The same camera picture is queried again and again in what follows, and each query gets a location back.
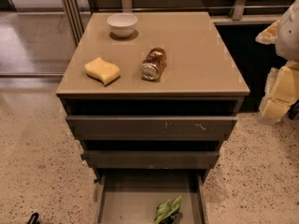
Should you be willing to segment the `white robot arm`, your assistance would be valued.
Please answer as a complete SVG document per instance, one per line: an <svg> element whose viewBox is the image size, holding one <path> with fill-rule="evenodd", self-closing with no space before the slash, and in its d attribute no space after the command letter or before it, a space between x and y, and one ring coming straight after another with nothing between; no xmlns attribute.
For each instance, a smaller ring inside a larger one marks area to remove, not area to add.
<svg viewBox="0 0 299 224"><path fill-rule="evenodd" d="M278 21L260 32L255 41L274 44L277 56L287 61L279 69L270 69L258 121L273 125L284 117L299 119L299 0Z"/></svg>

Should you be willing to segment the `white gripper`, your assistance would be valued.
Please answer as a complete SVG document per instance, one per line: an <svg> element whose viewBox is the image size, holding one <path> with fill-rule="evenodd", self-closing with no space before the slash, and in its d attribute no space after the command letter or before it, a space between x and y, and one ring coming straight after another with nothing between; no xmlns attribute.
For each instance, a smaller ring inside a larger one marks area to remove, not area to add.
<svg viewBox="0 0 299 224"><path fill-rule="evenodd" d="M275 44L278 25L279 20L274 21L258 33L255 41L264 45ZM280 122L287 114L290 109L288 105L293 105L299 99L299 62L287 61L279 69L272 67L264 90L271 100L278 102L262 99L259 106L258 121L264 125L273 125Z"/></svg>

